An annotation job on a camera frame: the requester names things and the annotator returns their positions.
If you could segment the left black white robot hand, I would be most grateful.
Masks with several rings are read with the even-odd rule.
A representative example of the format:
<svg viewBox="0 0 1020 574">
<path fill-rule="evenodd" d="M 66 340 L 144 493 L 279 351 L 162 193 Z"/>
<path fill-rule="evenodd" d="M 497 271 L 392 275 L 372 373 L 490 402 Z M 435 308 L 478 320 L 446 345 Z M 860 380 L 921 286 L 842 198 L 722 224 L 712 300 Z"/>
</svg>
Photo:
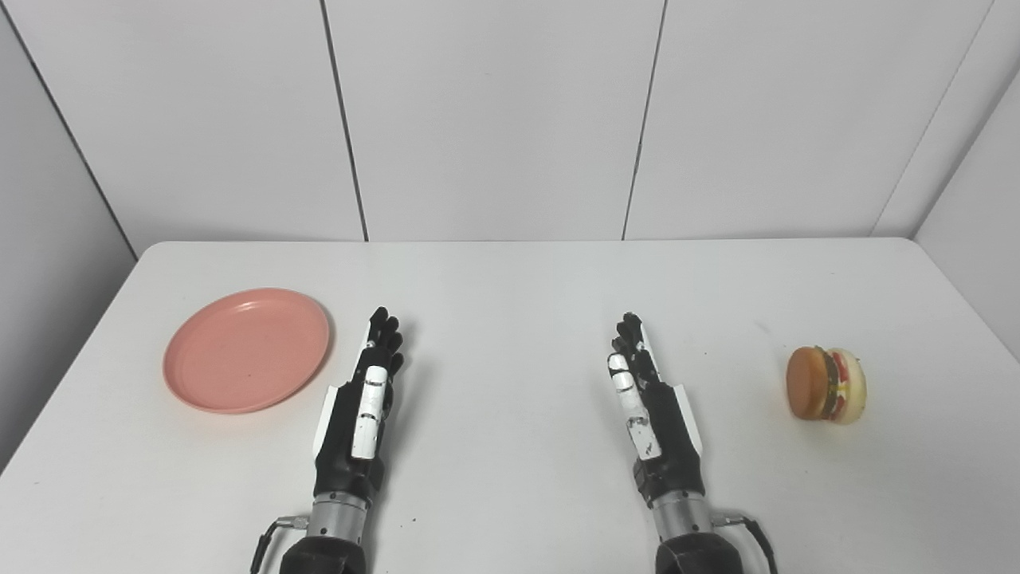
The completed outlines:
<svg viewBox="0 0 1020 574">
<path fill-rule="evenodd" d="M 378 308 L 369 317 L 350 380 L 328 386 L 316 428 L 316 497 L 345 493 L 371 504 L 382 487 L 380 443 L 404 364 L 398 319 Z"/>
</svg>

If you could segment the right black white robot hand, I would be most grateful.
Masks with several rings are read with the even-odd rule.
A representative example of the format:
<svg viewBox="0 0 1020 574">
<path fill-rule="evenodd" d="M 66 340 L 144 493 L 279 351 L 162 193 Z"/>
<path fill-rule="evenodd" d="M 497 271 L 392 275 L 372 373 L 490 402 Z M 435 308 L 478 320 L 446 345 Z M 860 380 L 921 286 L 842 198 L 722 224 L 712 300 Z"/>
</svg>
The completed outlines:
<svg viewBox="0 0 1020 574">
<path fill-rule="evenodd" d="M 648 506 L 668 493 L 703 497 L 703 443 L 684 385 L 662 379 L 647 330 L 635 313 L 624 313 L 616 330 L 607 368 L 638 451 L 638 492 Z"/>
</svg>

